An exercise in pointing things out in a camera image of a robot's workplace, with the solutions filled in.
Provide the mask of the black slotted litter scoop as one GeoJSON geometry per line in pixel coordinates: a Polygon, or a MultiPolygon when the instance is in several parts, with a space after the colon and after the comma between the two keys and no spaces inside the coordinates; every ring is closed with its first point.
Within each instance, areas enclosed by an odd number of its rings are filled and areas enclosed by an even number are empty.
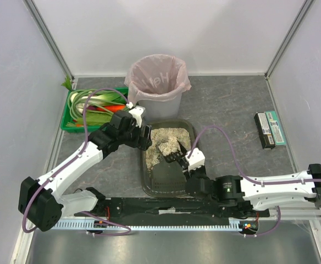
{"type": "Polygon", "coordinates": [[[187,153],[187,149],[177,139],[161,143],[157,148],[168,163],[182,159],[187,153]]]}

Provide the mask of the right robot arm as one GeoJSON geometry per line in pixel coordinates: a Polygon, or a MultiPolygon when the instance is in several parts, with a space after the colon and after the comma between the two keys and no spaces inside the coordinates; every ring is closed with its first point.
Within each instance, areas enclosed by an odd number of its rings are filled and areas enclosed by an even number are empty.
{"type": "Polygon", "coordinates": [[[186,178],[188,195],[213,201],[220,207],[231,207],[235,218],[295,203],[312,203],[321,208],[321,164],[318,163],[301,172],[275,177],[226,175],[214,180],[207,176],[204,164],[193,167],[185,158],[178,164],[186,178]]]}

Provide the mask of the dark translucent litter box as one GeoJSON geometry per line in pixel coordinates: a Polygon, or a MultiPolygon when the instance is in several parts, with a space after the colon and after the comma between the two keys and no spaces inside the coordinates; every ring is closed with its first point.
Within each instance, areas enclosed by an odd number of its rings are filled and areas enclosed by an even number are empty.
{"type": "MultiPolygon", "coordinates": [[[[193,125],[184,119],[163,119],[150,122],[152,130],[185,129],[189,139],[183,143],[189,150],[195,141],[196,131],[193,125]]],[[[154,197],[178,197],[186,195],[185,176],[178,163],[167,163],[161,153],[155,152],[158,163],[151,166],[148,151],[141,152],[141,186],[147,195],[154,197]]]]}

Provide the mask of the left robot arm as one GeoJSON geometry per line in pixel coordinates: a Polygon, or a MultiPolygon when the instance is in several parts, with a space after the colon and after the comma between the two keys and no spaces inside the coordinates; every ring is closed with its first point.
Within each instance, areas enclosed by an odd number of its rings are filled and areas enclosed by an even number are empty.
{"type": "Polygon", "coordinates": [[[110,122],[88,134],[85,142],[65,161],[38,179],[23,180],[18,210],[45,232],[65,216],[92,211],[104,196],[94,188],[66,195],[65,191],[83,173],[126,145],[146,151],[151,146],[151,126],[145,124],[145,108],[117,111],[110,122]]]}

